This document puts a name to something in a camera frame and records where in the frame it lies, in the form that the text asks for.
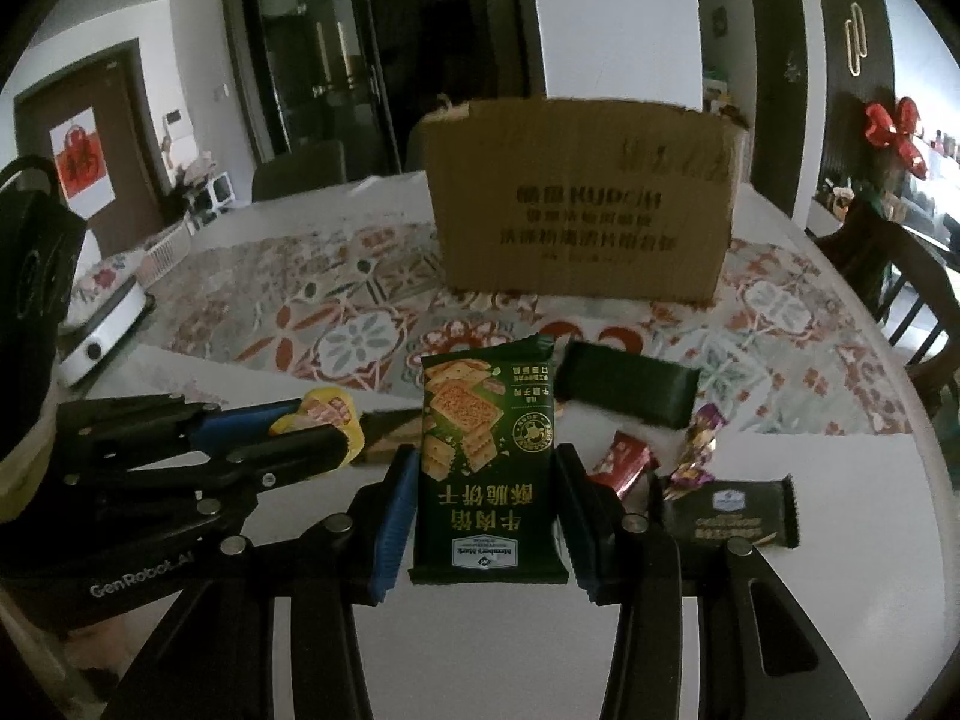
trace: gold door handle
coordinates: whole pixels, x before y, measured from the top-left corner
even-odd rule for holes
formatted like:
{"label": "gold door handle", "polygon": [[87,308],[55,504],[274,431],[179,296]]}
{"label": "gold door handle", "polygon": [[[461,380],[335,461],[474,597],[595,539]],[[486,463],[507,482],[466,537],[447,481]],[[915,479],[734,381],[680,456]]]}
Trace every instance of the gold door handle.
{"label": "gold door handle", "polygon": [[847,19],[843,24],[844,34],[847,38],[847,69],[850,71],[850,75],[854,78],[860,75],[860,53],[854,53],[853,50],[853,41],[851,38],[851,28],[853,27],[853,20]]}
{"label": "gold door handle", "polygon": [[867,25],[863,20],[863,9],[858,2],[850,3],[850,12],[853,15],[853,36],[856,37],[856,52],[864,59],[867,58]]}

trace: white wall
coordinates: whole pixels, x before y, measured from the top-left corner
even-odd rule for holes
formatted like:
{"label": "white wall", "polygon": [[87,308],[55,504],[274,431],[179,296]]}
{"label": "white wall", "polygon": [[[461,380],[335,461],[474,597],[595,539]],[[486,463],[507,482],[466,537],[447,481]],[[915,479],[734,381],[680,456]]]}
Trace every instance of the white wall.
{"label": "white wall", "polygon": [[551,97],[702,105],[697,0],[536,0]]}
{"label": "white wall", "polygon": [[170,14],[176,66],[198,148],[229,173],[237,199],[250,202],[256,162],[233,85],[223,1],[170,0]]}
{"label": "white wall", "polygon": [[886,0],[894,44],[896,96],[911,97],[932,140],[960,135],[960,67],[915,0]]}
{"label": "white wall", "polygon": [[[727,9],[728,33],[713,37],[712,12]],[[703,35],[704,65],[725,70],[730,77],[733,99],[752,127],[757,112],[757,41],[752,0],[700,0],[700,25]],[[820,0],[803,0],[806,27],[806,132],[803,161],[793,220],[806,226],[810,201],[817,188],[820,157],[824,147],[827,119],[827,44]]]}
{"label": "white wall", "polygon": [[13,100],[17,94],[74,62],[134,38],[140,44],[143,83],[159,146],[164,135],[163,115],[184,107],[167,0],[107,13],[27,50],[0,92],[0,164],[16,157]]}

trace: white table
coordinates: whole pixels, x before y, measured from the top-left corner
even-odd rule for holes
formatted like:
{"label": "white table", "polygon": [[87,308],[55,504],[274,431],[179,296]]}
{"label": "white table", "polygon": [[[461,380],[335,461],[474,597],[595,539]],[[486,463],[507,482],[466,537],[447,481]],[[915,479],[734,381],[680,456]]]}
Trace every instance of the white table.
{"label": "white table", "polygon": [[[359,185],[261,203],[200,230],[194,250],[227,247],[333,227],[432,218],[424,176],[368,179]],[[765,550],[859,692],[875,720],[899,720],[923,697],[958,637],[957,515],[944,461],[920,401],[888,344],[853,292],[805,235],[750,186],[741,187],[733,234],[800,252],[828,274],[837,295],[877,351],[912,434],[721,434],[713,471],[721,478],[778,479],[792,474],[802,544]],[[186,357],[138,346],[104,372],[91,397],[184,391],[240,406],[300,396],[306,383],[280,372]],[[360,409],[409,406],[419,399],[353,391]],[[572,405],[558,442],[584,461],[600,457],[613,430],[629,424]],[[383,469],[347,467],[260,497],[244,533],[255,543],[299,536],[325,514],[342,511],[360,485]],[[566,586],[460,584],[412,586],[408,544],[397,587],[378,608],[357,608],[356,625],[374,716],[437,720],[594,717],[603,701],[617,608],[590,604],[573,579]],[[151,613],[141,615],[146,635]],[[686,599],[680,716],[697,714],[695,601]],[[275,706],[293,717],[289,652],[277,602]]]}

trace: red candy wrapper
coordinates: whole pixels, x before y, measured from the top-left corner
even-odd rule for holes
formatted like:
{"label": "red candy wrapper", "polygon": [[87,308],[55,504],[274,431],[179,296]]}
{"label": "red candy wrapper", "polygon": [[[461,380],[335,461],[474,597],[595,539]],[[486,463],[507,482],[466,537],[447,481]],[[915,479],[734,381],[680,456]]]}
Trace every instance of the red candy wrapper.
{"label": "red candy wrapper", "polygon": [[654,453],[646,443],[618,430],[606,456],[587,478],[612,488],[617,497],[623,500],[640,474],[658,466]]}

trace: brown door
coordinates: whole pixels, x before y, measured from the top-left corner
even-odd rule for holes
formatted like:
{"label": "brown door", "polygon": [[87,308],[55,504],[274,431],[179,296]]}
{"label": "brown door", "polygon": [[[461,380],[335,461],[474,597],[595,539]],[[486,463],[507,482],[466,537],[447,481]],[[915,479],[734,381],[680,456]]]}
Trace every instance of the brown door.
{"label": "brown door", "polygon": [[162,228],[126,73],[124,56],[109,56],[16,100],[18,151],[58,161],[67,204],[84,217],[97,209],[88,226],[104,257]]}

